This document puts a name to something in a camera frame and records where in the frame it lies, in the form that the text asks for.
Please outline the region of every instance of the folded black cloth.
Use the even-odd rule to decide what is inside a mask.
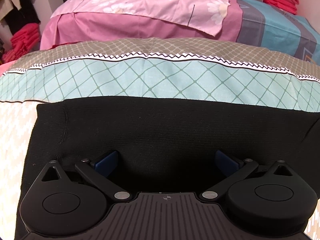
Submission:
[[[41,104],[20,202],[50,160],[70,165],[110,149],[110,180],[131,192],[201,192],[223,179],[220,149],[268,165],[285,160],[320,196],[320,113],[186,99],[93,97]],[[26,230],[17,213],[15,239]]]

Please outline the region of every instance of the round metal bolt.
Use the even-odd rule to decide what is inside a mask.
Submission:
[[[128,197],[130,197],[130,194],[125,191],[120,191],[115,194],[115,198],[117,199],[127,199]]]
[[[214,199],[218,196],[218,194],[214,191],[205,191],[202,193],[202,196],[207,199]]]

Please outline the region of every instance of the ribbed black surface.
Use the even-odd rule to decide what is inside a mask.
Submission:
[[[29,234],[25,240],[43,240]],[[140,193],[130,203],[112,207],[97,227],[61,240],[263,240],[238,228],[216,204],[200,203],[193,193]],[[282,238],[307,240],[304,234]]]

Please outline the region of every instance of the bed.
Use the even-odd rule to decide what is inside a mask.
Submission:
[[[304,17],[255,0],[221,1],[221,6],[228,6],[228,12],[221,30],[216,32],[206,26],[210,20],[204,13],[201,23],[194,23],[197,20],[194,16],[190,21],[188,18],[193,10],[196,13],[199,8],[206,7],[206,0],[172,0],[168,3],[165,8],[181,9],[172,14],[179,12],[180,19],[187,18],[185,22],[168,17],[165,8],[155,13],[152,5],[143,5],[152,3],[151,0],[128,1],[145,10],[127,12],[110,9],[110,4],[119,7],[127,2],[125,0],[109,0],[110,4],[101,2],[100,6],[90,6],[95,2],[97,5],[98,0],[68,0],[52,15],[42,36],[41,49],[78,41],[110,41],[126,37],[200,37],[265,47],[320,65],[320,35]]]
[[[0,87],[3,240],[20,240],[26,233],[17,208],[45,163],[58,159],[70,165],[88,151],[93,157],[99,155],[92,148],[95,140],[104,140],[106,148],[116,147],[125,160],[153,163],[152,169],[149,165],[133,165],[129,177],[134,181],[148,181],[149,175],[172,171],[170,158],[159,159],[163,155],[178,154],[194,164],[192,155],[197,153],[197,160],[205,162],[199,163],[196,174],[208,175],[197,186],[206,186],[212,183],[212,167],[206,163],[210,162],[212,149],[220,148],[266,165],[285,159],[320,196],[320,159],[316,154],[320,132],[319,67],[287,54],[205,38],[85,41],[23,56],[0,77]],[[74,119],[72,109],[91,109],[94,116],[95,104],[101,104],[95,100],[105,104],[101,109],[107,117],[101,120],[103,127],[115,125],[121,129],[106,134],[82,129],[72,132],[70,123],[91,122],[90,115]],[[155,103],[160,104],[159,111],[153,110]],[[161,117],[162,103],[169,110],[175,105],[169,111],[172,115]],[[189,106],[192,114],[188,120],[181,116],[191,111]],[[147,112],[138,118],[135,115],[140,108]],[[113,123],[116,118],[124,122],[120,126]],[[144,118],[153,121],[139,125]],[[193,122],[198,123],[197,132],[184,129]],[[127,130],[127,123],[135,128]],[[34,130],[39,126],[46,132]],[[165,130],[169,128],[182,129],[176,133],[179,138],[167,138]],[[74,132],[87,137],[70,148],[68,134]],[[203,136],[198,137],[198,132],[204,132]],[[162,139],[155,144],[145,141],[150,133]],[[131,139],[122,143],[123,138]],[[150,150],[155,155],[145,162]],[[181,178],[193,173],[178,170],[182,174],[172,174],[172,185],[189,189],[189,180]],[[313,239],[319,233],[319,208],[320,202],[305,229]]]

